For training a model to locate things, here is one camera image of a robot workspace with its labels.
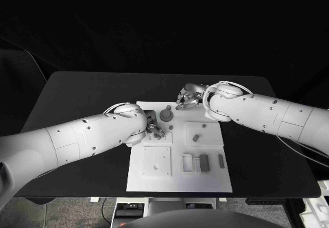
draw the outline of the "white platform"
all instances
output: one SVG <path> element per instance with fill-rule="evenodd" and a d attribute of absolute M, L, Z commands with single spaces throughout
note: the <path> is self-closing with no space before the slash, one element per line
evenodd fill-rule
<path fill-rule="evenodd" d="M 225 160 L 225 153 L 222 146 L 188 146 L 186 140 L 186 122 L 216 123 L 219 130 L 219 123 L 205 118 L 205 109 L 198 105 L 192 109 L 176 110 L 176 103 L 173 102 L 137 102 L 143 110 L 154 110 L 157 114 L 157 123 L 165 132 L 172 133 L 172 144 L 156 142 L 152 147 L 170 147 L 170 166 L 172 175 L 169 177 L 143 176 L 143 154 L 144 147 L 150 144 L 141 143 L 131 148 L 130 167 L 128 167 L 128 181 L 127 191 L 154 191 L 154 192 L 232 192 L 231 180 L 228 174 L 228 165 Z M 166 106 L 170 105 L 173 112 L 173 120 L 163 122 L 159 113 Z M 211 172 L 195 173 L 195 164 L 192 163 L 192 173 L 182 173 L 182 154 L 192 155 L 192 162 L 195 157 L 206 154 L 209 157 Z M 225 168 L 219 167 L 219 157 L 222 154 Z"/>

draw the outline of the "white panel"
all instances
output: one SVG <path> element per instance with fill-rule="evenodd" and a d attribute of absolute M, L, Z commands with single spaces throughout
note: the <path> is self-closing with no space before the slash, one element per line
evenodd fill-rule
<path fill-rule="evenodd" d="M 277 131 L 277 135 L 287 139 L 297 141 L 302 130 L 303 130 L 303 128 L 300 126 L 281 122 L 278 131 Z"/>
<path fill-rule="evenodd" d="M 144 147 L 141 176 L 170 177 L 170 147 Z"/>
<path fill-rule="evenodd" d="M 76 143 L 74 129 L 68 123 L 46 128 L 55 149 Z"/>
<path fill-rule="evenodd" d="M 192 155 L 190 154 L 182 154 L 182 172 L 183 173 L 192 173 L 193 172 Z"/>
<path fill-rule="evenodd" d="M 58 165 L 65 165 L 81 158 L 78 143 L 56 149 Z"/>
<path fill-rule="evenodd" d="M 152 178 L 140 175 L 144 143 L 141 142 L 131 148 L 127 191 L 150 191 L 150 192 L 232 192 L 228 165 L 224 159 L 225 168 L 221 169 L 218 154 L 225 157 L 224 147 L 188 147 L 186 142 L 186 122 L 218 123 L 205 117 L 205 108 L 199 104 L 190 109 L 176 110 L 177 106 L 173 102 L 137 102 L 143 110 L 154 110 L 157 123 L 165 132 L 172 132 L 173 144 L 170 146 L 172 160 L 172 177 Z M 170 105 L 173 119 L 163 122 L 159 117 L 160 111 Z M 196 174 L 182 173 L 182 154 L 190 154 L 199 157 L 208 154 L 211 172 Z"/>
<path fill-rule="evenodd" d="M 193 159 L 193 165 L 195 165 L 195 173 L 201 173 L 201 159 Z"/>
<path fill-rule="evenodd" d="M 219 123 L 186 122 L 186 137 L 188 146 L 224 146 Z"/>
<path fill-rule="evenodd" d="M 141 140 L 144 145 L 172 145 L 173 144 L 173 135 L 170 132 L 165 133 L 165 137 L 162 139 L 154 138 L 153 133 L 147 134 L 144 139 Z"/>
<path fill-rule="evenodd" d="M 313 107 L 297 103 L 291 103 L 283 117 L 283 122 L 287 122 L 290 124 L 294 124 L 303 127 L 312 110 L 313 110 Z"/>

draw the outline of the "white robotic arm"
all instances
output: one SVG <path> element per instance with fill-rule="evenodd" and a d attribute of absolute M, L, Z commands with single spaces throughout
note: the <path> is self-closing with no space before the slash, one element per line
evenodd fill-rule
<path fill-rule="evenodd" d="M 140 143 L 146 132 L 163 137 L 154 111 L 137 104 L 56 126 L 0 137 L 0 209 L 27 182 L 56 167 L 123 143 Z"/>
<path fill-rule="evenodd" d="M 177 104 L 182 97 L 186 101 L 176 109 L 193 107 L 202 99 L 209 119 L 234 120 L 242 126 L 309 145 L 329 155 L 329 111 L 253 94 L 241 86 L 250 92 L 242 95 L 242 90 L 229 84 L 234 83 L 219 82 L 211 86 L 186 84 Z"/>

